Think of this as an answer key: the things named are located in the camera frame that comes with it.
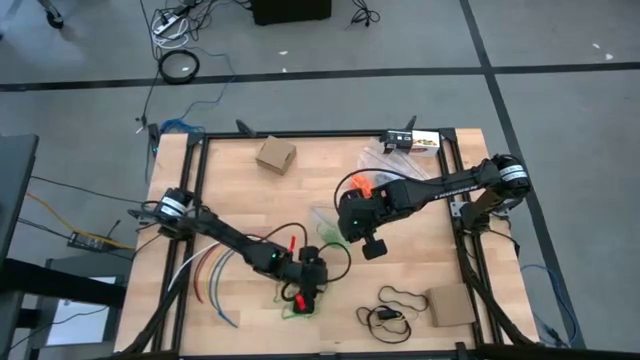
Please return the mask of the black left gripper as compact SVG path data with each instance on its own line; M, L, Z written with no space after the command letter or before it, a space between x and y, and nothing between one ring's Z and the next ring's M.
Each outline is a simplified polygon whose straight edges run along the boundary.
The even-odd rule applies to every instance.
M298 253L300 262L289 261L284 265L282 280L285 285L281 290L283 298L293 298L287 295L286 289L290 285L298 287L301 295L295 295L293 313L310 315L315 311L315 298L320 292L319 287L328 282L326 262L319 256L320 249L316 246L301 247Z

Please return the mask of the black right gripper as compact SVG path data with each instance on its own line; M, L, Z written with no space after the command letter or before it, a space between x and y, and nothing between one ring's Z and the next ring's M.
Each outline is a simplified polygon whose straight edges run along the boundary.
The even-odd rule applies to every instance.
M364 240L362 253L366 260L373 260L388 253L383 239L374 233L388 214L384 195L365 197L362 192L345 192L338 203L338 226L345 240L350 243Z

